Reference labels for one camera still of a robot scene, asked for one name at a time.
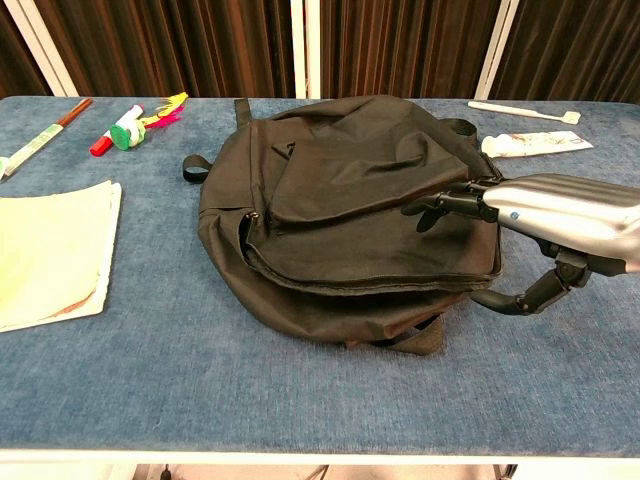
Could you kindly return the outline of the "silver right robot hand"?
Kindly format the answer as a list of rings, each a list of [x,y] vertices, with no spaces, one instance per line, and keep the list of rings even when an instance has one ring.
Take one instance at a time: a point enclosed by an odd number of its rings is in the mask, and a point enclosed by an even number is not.
[[[401,212],[420,217],[418,232],[448,214],[495,223],[533,239],[554,260],[522,294],[472,293],[474,302],[500,314],[538,314],[593,273],[640,273],[640,188],[550,173],[483,177],[449,184]]]

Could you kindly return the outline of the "black fabric backpack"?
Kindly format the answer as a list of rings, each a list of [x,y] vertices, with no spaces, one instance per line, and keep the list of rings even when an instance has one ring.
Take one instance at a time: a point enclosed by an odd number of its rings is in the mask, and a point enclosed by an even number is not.
[[[214,161],[192,154],[198,235],[259,321],[326,343],[427,355],[442,314],[501,271],[497,225],[449,214],[428,231],[402,208],[495,175],[475,127],[392,96],[350,97],[255,118]]]

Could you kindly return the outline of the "spiral-bound notebook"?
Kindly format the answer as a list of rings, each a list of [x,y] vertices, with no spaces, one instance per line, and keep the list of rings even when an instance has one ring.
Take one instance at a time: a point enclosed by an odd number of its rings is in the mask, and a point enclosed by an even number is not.
[[[122,187],[0,197],[0,332],[99,314]]]

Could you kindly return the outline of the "white toothpaste tube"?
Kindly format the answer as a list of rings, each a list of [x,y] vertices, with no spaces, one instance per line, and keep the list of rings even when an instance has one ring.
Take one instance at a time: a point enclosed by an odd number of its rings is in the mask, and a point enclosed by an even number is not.
[[[553,131],[486,136],[481,151],[491,158],[512,158],[564,153],[593,145],[571,131]]]

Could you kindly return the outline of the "white toothbrush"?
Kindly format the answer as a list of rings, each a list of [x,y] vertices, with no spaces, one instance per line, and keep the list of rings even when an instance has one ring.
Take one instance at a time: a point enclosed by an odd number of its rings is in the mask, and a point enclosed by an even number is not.
[[[577,125],[581,118],[581,114],[575,111],[566,111],[562,116],[554,116],[540,113],[536,110],[509,107],[504,105],[491,104],[487,102],[468,101],[467,106],[477,110],[490,111],[495,113],[504,113],[509,115],[523,116],[529,118],[539,118],[546,120],[559,121],[564,124]]]

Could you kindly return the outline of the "pink and yellow feather toy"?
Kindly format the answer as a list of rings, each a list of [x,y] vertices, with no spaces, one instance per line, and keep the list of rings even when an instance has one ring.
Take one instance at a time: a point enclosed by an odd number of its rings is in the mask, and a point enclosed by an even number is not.
[[[141,117],[140,121],[146,129],[162,128],[179,120],[185,103],[189,98],[186,92],[181,92],[164,99],[164,103],[156,109],[154,115]]]

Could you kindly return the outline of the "brown pleated curtain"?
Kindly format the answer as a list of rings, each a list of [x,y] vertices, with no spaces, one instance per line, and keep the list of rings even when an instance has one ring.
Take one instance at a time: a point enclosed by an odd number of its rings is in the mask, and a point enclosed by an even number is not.
[[[294,98],[289,0],[34,0],[79,95]],[[320,0],[321,98],[474,98],[501,0]],[[0,99],[54,95],[0,0]],[[640,0],[520,0],[492,100],[640,105]]]

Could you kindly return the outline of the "white marker with red cap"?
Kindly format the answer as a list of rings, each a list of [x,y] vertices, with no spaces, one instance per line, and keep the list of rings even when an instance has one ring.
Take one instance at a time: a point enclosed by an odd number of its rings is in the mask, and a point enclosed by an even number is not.
[[[143,113],[143,107],[140,104],[134,104],[129,110],[127,110],[115,123],[112,125],[127,125],[130,122],[135,120],[139,120]],[[94,142],[94,144],[89,148],[89,152],[95,156],[99,157],[104,155],[111,147],[115,146],[111,140],[111,136],[109,133],[110,127],[104,132],[104,134]]]

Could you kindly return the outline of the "paper-sleeved brown chopsticks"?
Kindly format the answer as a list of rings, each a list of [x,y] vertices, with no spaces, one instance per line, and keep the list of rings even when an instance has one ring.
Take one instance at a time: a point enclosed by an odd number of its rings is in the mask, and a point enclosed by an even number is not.
[[[31,139],[11,156],[0,156],[0,182],[11,177],[23,163],[41,150],[92,103],[93,100],[91,98],[81,100],[68,113],[49,125],[45,130],[40,132],[36,137]]]

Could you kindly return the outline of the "white frame post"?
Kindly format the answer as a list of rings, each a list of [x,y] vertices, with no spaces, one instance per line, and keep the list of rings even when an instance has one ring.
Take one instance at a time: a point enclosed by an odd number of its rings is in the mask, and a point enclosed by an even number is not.
[[[78,97],[78,90],[34,0],[3,0],[52,93]]]
[[[296,99],[321,98],[321,2],[289,0]]]
[[[501,0],[474,99],[487,100],[498,72],[520,0]]]

